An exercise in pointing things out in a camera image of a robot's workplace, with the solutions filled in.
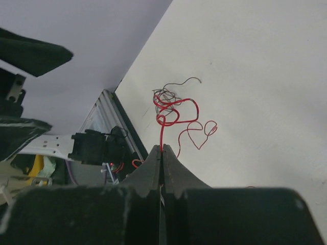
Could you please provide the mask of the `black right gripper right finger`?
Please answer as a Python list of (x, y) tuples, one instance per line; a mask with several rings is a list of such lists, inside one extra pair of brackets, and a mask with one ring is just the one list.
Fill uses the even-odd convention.
[(212, 188), (163, 147), (168, 244), (323, 244), (302, 197), (288, 188)]

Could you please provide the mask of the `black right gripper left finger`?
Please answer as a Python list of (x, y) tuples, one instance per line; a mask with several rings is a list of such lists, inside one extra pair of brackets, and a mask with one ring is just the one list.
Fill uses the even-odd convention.
[(1, 219), (1, 244), (159, 244), (160, 152), (117, 185), (31, 187)]

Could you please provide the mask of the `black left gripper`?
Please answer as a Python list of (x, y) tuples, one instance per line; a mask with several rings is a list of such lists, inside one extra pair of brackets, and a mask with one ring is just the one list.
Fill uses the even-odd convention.
[[(1, 60), (35, 77), (69, 62), (74, 54), (63, 46), (1, 29)], [(1, 161), (7, 161), (37, 137), (49, 132), (47, 122), (19, 118), (25, 77), (1, 68)]]

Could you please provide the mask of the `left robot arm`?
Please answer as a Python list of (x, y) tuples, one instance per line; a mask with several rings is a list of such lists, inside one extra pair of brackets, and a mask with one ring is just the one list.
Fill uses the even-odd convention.
[[(1, 29), (1, 60), (39, 77), (67, 63), (68, 49)], [(45, 155), (87, 164), (119, 163), (126, 151), (128, 131), (119, 126), (109, 133), (86, 129), (73, 135), (50, 135), (52, 126), (22, 117), (26, 77), (1, 69), (1, 160), (17, 154)]]

